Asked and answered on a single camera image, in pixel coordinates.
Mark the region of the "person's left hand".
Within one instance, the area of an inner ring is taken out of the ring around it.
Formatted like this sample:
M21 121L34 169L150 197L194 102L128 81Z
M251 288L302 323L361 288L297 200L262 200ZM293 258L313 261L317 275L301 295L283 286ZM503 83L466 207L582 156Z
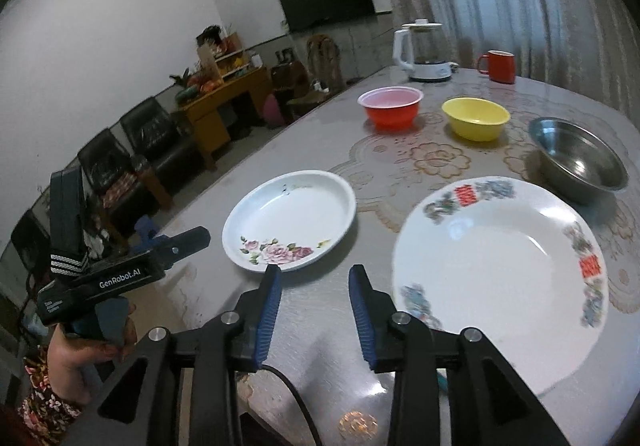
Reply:
M67 338L58 324L48 346L47 366L50 385L56 396L68 403L87 406L100 391L101 380L94 366L104 362L123 362L138 341L134 322L127 317L122 346L110 342Z

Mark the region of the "floral sleeve forearm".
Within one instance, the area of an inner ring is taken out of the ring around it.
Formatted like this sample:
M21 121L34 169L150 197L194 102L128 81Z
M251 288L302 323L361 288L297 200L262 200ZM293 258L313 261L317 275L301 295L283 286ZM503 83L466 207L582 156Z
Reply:
M40 346L24 357L24 369L29 392L18 414L40 445L59 445L84 406L58 397L52 390L46 346Z

